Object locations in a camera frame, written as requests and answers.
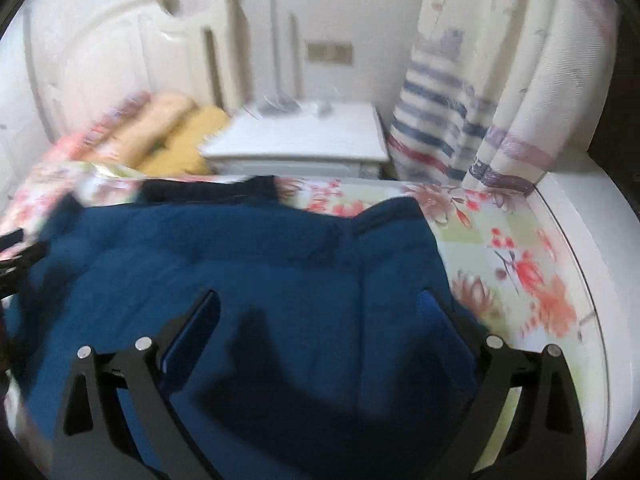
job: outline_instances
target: bed frame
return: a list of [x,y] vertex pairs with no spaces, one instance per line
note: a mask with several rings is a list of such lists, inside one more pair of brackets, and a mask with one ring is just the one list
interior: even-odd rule
[[[545,232],[564,238],[554,246],[572,251],[600,326],[608,379],[604,462],[640,408],[640,223],[585,152],[565,150],[527,200]],[[640,446],[640,424],[636,439]]]
[[232,113],[244,104],[234,0],[180,18],[175,0],[128,0],[70,39],[46,75],[44,107],[59,134],[86,129],[130,92],[177,91]]

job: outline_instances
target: nightstand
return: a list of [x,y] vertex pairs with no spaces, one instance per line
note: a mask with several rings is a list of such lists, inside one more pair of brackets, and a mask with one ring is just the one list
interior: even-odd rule
[[331,103],[324,113],[240,112],[200,154],[219,174],[378,178],[388,161],[378,113],[368,103]]

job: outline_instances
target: pillow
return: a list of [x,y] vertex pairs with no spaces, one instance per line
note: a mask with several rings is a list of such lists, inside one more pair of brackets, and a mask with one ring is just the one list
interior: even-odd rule
[[209,174],[198,146],[205,136],[217,134],[228,121],[228,115],[217,106],[205,106],[192,112],[169,134],[165,148],[153,152],[136,169],[147,176]]
[[149,102],[149,92],[134,92],[124,98],[115,108],[105,112],[102,119],[84,134],[84,145],[88,148],[100,144],[106,140],[119,126],[128,119],[135,117],[138,112]]
[[135,168],[193,107],[193,100],[185,95],[157,94],[133,120],[119,127],[84,160]]

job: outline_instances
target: blue blanket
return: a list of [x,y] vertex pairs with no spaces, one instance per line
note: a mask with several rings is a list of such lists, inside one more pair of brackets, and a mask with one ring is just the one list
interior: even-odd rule
[[343,219],[255,201],[83,208],[67,196],[41,238],[50,254],[7,321],[49,436],[78,347],[130,346],[206,289],[220,295],[220,323],[170,401],[226,480],[418,478],[473,395],[473,357],[438,313],[461,307],[411,198]]

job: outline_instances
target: curtain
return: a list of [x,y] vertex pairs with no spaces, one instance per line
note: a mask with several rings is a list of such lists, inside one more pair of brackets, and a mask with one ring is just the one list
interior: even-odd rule
[[593,135],[617,23],[613,0],[423,0],[388,136],[399,178],[531,192]]

